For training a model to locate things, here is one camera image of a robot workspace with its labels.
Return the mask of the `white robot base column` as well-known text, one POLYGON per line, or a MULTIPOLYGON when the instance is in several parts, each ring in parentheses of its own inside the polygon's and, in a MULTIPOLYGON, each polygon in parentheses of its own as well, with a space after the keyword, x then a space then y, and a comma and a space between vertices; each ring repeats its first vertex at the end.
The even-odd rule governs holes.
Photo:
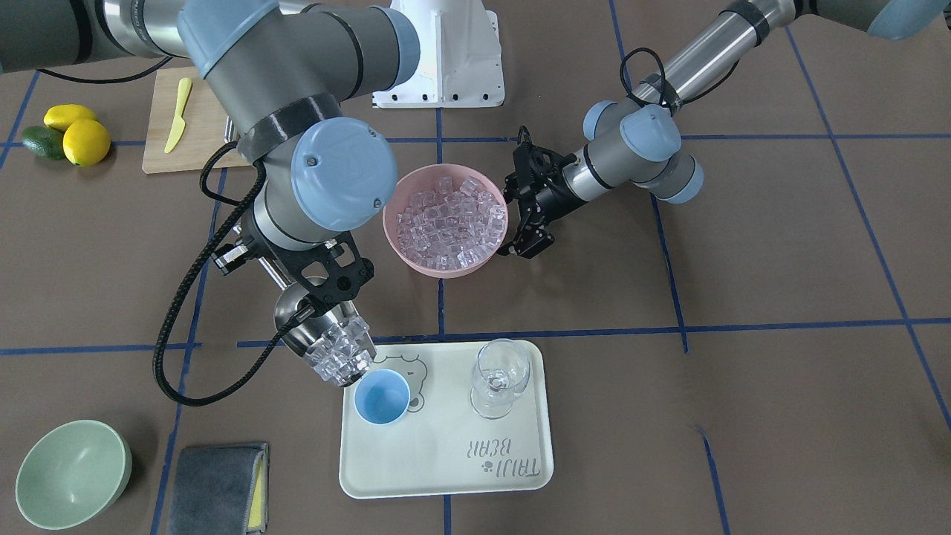
POLYGON ((373 94, 376 108, 492 108, 506 92, 495 11, 481 1, 393 1, 413 24, 419 63, 407 81, 373 94))

